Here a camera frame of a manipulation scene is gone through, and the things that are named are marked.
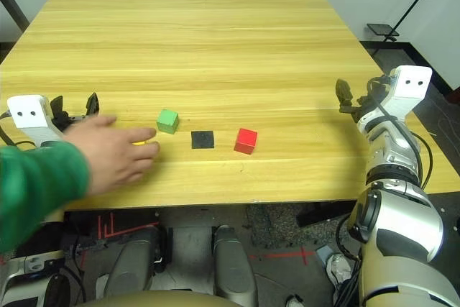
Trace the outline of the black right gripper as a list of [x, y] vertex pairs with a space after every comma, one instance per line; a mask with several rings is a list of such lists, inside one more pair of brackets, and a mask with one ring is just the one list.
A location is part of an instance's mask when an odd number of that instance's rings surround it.
[[[368, 94], [388, 94], [391, 86], [391, 79], [387, 75], [373, 77], [367, 82]], [[352, 105], [353, 95], [347, 81], [338, 79], [336, 81], [335, 92], [339, 100], [339, 111], [344, 114], [350, 114], [354, 122], [358, 122], [364, 115], [377, 108], [376, 102], [371, 96], [361, 96], [358, 106]]]

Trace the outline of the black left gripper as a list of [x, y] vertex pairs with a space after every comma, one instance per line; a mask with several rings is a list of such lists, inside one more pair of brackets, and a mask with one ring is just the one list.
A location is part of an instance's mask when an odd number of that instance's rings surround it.
[[52, 123], [61, 132], [65, 132], [70, 126], [89, 119], [99, 113], [99, 101], [96, 92], [93, 92], [86, 103], [86, 115], [70, 116], [63, 110], [63, 96], [57, 96], [50, 102], [53, 115]]

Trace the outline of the bare person's hand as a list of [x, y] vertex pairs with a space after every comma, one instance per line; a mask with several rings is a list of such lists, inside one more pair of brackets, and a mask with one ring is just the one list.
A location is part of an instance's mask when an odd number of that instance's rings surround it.
[[114, 116], [92, 116], [71, 126], [64, 140], [75, 146], [88, 163], [87, 194], [102, 194], [140, 179], [160, 152], [153, 128], [120, 129]]

